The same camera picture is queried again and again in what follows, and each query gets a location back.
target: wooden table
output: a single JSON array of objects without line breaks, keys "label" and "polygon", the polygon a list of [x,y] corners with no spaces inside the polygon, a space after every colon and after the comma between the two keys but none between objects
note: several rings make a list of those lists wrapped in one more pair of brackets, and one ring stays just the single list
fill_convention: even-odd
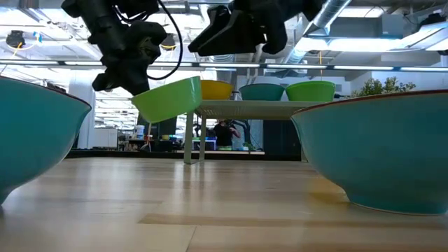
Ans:
[{"label": "wooden table", "polygon": [[448,216],[354,206],[300,162],[79,158],[9,196],[0,210],[0,248],[446,252]]},{"label": "wooden table", "polygon": [[188,165],[205,160],[205,134],[201,134],[200,137],[199,160],[192,161],[191,159],[193,136],[189,132],[193,132],[195,113],[202,119],[201,132],[205,132],[207,119],[290,120],[297,110],[318,104],[321,104],[321,102],[204,100],[196,111],[187,114],[183,160]]}]

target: yellow bowl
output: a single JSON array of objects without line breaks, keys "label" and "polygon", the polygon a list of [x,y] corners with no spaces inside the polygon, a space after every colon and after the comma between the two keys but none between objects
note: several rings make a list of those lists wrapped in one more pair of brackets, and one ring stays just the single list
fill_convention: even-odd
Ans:
[{"label": "yellow bowl", "polygon": [[202,99],[220,99],[230,98],[233,86],[229,83],[216,80],[201,80]]}]

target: potted plant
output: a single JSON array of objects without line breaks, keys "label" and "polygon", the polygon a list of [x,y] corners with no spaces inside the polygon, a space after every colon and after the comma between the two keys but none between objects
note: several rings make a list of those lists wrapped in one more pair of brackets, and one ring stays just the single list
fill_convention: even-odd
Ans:
[{"label": "potted plant", "polygon": [[370,78],[365,83],[363,88],[355,90],[351,93],[351,97],[364,97],[369,95],[393,94],[399,92],[409,92],[416,87],[412,82],[399,83],[397,77],[387,78],[384,85],[380,80]]}]

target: metal bar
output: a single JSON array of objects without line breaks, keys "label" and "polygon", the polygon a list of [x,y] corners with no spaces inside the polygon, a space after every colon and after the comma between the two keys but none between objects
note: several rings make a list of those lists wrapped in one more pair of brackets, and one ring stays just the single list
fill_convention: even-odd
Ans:
[{"label": "metal bar", "polygon": [[191,149],[193,148],[193,120],[195,117],[194,112],[187,113],[187,125],[185,128],[185,145],[183,147],[183,162],[187,165],[192,165],[191,162]]},{"label": "metal bar", "polygon": [[201,146],[199,149],[199,161],[205,160],[205,137],[207,133],[207,116],[202,115],[202,124],[201,124]]}]

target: ceiling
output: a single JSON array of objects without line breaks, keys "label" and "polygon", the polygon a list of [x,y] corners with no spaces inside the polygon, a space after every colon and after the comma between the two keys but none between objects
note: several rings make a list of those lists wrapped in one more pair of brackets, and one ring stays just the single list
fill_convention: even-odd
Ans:
[{"label": "ceiling", "polygon": [[[69,17],[59,8],[62,0],[40,0],[39,9],[16,8],[18,0],[3,0],[0,3],[0,58],[15,60],[64,60],[78,61],[89,60],[97,61],[102,54],[95,45],[87,42],[89,31],[85,28],[84,22],[78,18]],[[207,8],[211,4],[228,3],[223,0],[192,0],[189,2],[190,12],[184,8],[184,1],[164,1],[167,2],[169,10],[173,10],[173,17],[178,24],[184,45],[187,46],[204,28],[209,25],[207,17]],[[378,18],[384,11],[391,14],[403,15],[408,13],[424,12],[426,9],[434,8],[441,1],[382,1],[382,0],[353,0],[339,15],[340,18]],[[169,33],[175,34],[176,31],[169,19],[164,13],[157,13],[149,17],[148,21],[158,22],[167,25],[165,29]],[[408,28],[415,27],[412,21],[406,21]],[[298,17],[285,23],[288,31],[288,47],[290,50],[298,42],[297,28]],[[26,39],[26,50],[15,50],[10,48],[5,39],[11,30],[24,31]],[[41,35],[41,43],[37,43],[34,33]],[[179,49],[167,52],[162,51],[162,56],[157,59],[161,62],[176,62],[179,56]],[[252,56],[236,55],[235,62],[251,62]],[[184,62],[208,62],[209,57],[198,57],[188,50],[184,51],[182,59]],[[436,52],[425,50],[413,52],[340,52],[323,50],[321,52],[308,52],[304,56],[308,64],[343,64],[343,65],[391,65],[400,64],[402,66],[431,66],[438,61],[440,57]],[[42,83],[43,80],[68,88],[71,70],[62,68],[30,68],[26,66],[0,66],[3,69],[1,75],[11,78],[19,78],[33,83]],[[180,71],[168,83],[189,76],[197,75],[197,72]],[[215,71],[204,71],[203,76],[216,79]],[[317,76],[320,71],[309,70],[307,75]],[[161,76],[163,72],[150,72],[152,76]],[[325,71],[325,76],[346,76],[351,78],[353,73],[349,71]],[[155,88],[165,84],[164,81],[152,82],[151,87]],[[97,114],[98,125],[117,125],[122,128],[131,128],[137,119],[137,110],[129,101],[130,94],[123,89],[115,89],[112,92],[97,93]]]}]

